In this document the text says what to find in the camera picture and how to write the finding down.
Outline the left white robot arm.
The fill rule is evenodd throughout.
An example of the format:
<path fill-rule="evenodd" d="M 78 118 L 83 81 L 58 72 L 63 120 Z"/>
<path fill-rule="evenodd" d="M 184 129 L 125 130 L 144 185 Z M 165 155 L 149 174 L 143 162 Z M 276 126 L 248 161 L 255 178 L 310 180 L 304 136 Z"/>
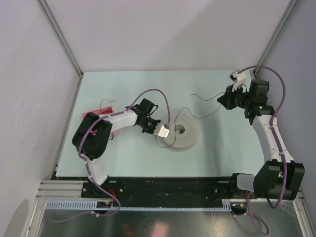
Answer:
<path fill-rule="evenodd" d="M 143 133 L 166 138 L 169 130 L 159 119 L 151 118 L 152 109 L 157 108 L 147 99 L 123 112 L 98 115 L 94 112 L 86 114 L 76 130 L 72 144 L 84 160 L 88 178 L 91 182 L 102 185 L 108 178 L 106 169 L 101 166 L 101 156 L 114 132 L 129 126 L 138 125 Z"/>

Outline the white plastic spool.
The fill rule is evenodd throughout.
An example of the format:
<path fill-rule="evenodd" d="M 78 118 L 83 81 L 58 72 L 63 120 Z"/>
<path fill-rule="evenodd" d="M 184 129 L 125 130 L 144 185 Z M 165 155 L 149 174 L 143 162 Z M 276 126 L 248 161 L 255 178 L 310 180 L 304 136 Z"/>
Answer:
<path fill-rule="evenodd" d="M 166 149 L 184 152 L 192 148 L 198 140 L 200 127 L 188 113 L 171 114 L 169 135 L 159 139 L 159 144 Z"/>

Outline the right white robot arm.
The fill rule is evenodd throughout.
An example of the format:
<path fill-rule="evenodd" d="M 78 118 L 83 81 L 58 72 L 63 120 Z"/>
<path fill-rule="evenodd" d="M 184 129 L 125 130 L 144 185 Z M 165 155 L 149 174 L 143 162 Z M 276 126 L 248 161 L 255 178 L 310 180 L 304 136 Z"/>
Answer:
<path fill-rule="evenodd" d="M 243 80 L 235 80 L 217 99 L 227 110 L 244 109 L 245 118 L 255 130 L 264 156 L 264 165 L 256 175 L 235 173 L 236 187 L 258 198 L 294 200 L 301 186 L 305 168 L 289 154 L 278 130 L 273 106 L 267 104 L 269 83 L 255 79 L 248 92 Z"/>

